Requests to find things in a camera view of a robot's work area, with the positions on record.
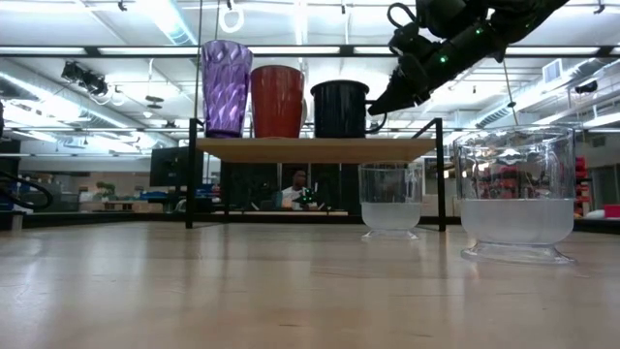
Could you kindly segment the black ceiling-mounted device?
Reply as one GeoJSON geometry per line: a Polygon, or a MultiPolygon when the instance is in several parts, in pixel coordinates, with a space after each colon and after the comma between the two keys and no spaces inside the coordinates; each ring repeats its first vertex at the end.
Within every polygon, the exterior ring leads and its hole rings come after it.
{"type": "Polygon", "coordinates": [[[86,70],[80,67],[77,62],[66,62],[61,78],[66,82],[75,83],[79,87],[84,88],[92,96],[105,96],[109,91],[108,84],[103,75],[86,70]]]}

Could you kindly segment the wooden shelf black metal frame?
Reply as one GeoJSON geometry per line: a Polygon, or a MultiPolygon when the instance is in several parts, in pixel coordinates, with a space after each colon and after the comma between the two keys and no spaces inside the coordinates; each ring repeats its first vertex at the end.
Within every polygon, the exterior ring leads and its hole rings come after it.
{"type": "Polygon", "coordinates": [[[320,163],[362,164],[388,161],[413,161],[431,150],[436,151],[438,217],[444,232],[446,214],[443,120],[434,118],[410,139],[200,139],[203,122],[189,121],[188,170],[196,169],[195,153],[200,150],[229,163],[320,163]]]}

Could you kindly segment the purple faceted plastic tumbler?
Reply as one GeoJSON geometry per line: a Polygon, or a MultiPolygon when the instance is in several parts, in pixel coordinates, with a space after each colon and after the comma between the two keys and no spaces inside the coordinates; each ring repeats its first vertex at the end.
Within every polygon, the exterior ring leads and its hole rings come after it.
{"type": "Polygon", "coordinates": [[[204,132],[207,138],[241,138],[253,52],[245,45],[213,40],[201,47],[204,132]]]}

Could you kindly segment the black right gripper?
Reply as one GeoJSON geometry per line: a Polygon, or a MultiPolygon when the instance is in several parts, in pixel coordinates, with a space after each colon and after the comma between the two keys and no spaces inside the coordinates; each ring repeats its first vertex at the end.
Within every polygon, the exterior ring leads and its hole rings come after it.
{"type": "Polygon", "coordinates": [[[501,58],[508,44],[485,21],[477,21],[442,42],[431,42],[409,23],[394,31],[389,49],[398,55],[386,90],[368,109],[371,115],[417,107],[432,92],[484,57],[501,58]]]}

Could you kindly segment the black ribbed mug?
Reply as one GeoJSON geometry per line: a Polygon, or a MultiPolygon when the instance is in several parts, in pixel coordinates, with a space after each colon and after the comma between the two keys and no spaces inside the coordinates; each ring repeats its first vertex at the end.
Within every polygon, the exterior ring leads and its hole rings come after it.
{"type": "Polygon", "coordinates": [[[386,124],[388,115],[370,129],[366,128],[369,86],[349,79],[328,80],[314,85],[310,93],[314,99],[314,136],[323,139],[364,139],[378,133],[386,124]]]}

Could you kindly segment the black monitor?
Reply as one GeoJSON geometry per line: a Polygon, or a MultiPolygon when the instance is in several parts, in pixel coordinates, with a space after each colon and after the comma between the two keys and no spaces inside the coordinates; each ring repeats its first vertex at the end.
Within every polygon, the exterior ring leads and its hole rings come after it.
{"type": "Polygon", "coordinates": [[[149,185],[151,187],[186,186],[192,177],[196,184],[202,183],[204,155],[197,150],[195,169],[189,170],[189,147],[153,149],[150,160],[149,185]]]}

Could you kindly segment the black metal table frame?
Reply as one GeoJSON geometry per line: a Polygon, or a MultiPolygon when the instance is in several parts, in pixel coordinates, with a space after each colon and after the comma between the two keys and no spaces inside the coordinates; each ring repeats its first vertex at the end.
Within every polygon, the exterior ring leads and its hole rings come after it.
{"type": "MultiPolygon", "coordinates": [[[[108,224],[120,222],[185,222],[184,214],[172,213],[36,213],[0,211],[0,230],[10,230],[14,218],[22,228],[43,228],[72,225],[108,224]]],[[[207,214],[195,213],[193,221],[208,223],[261,223],[261,224],[362,224],[360,216],[337,216],[334,214],[207,214]]],[[[576,219],[574,229],[579,232],[611,234],[620,236],[620,220],[576,219]]]]}

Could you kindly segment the clear glass cup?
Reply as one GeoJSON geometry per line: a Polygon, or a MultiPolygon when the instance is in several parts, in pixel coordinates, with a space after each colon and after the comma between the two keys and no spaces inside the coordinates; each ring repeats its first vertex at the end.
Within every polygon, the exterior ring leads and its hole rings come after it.
{"type": "Polygon", "coordinates": [[[574,129],[519,125],[453,143],[461,225],[472,261],[571,265],[556,248],[574,229],[574,129]]]}
{"type": "Polygon", "coordinates": [[[362,238],[419,237],[414,228],[422,209],[422,166],[416,162],[374,162],[358,166],[361,218],[369,232],[362,238]]]}

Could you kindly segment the orange mug white inside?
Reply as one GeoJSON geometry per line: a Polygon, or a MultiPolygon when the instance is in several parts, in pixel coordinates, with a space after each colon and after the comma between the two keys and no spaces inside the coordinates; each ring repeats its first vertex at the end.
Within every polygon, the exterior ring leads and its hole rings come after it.
{"type": "Polygon", "coordinates": [[[302,125],[303,74],[282,65],[251,73],[251,100],[256,138],[296,139],[302,125]]]}

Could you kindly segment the person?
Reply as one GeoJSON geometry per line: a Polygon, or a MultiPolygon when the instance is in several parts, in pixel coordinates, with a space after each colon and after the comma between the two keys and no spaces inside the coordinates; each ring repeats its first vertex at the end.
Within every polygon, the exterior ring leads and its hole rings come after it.
{"type": "Polygon", "coordinates": [[[281,207],[292,210],[315,210],[316,203],[302,203],[298,199],[307,192],[306,172],[295,170],[293,174],[293,184],[281,192],[281,207]]]}

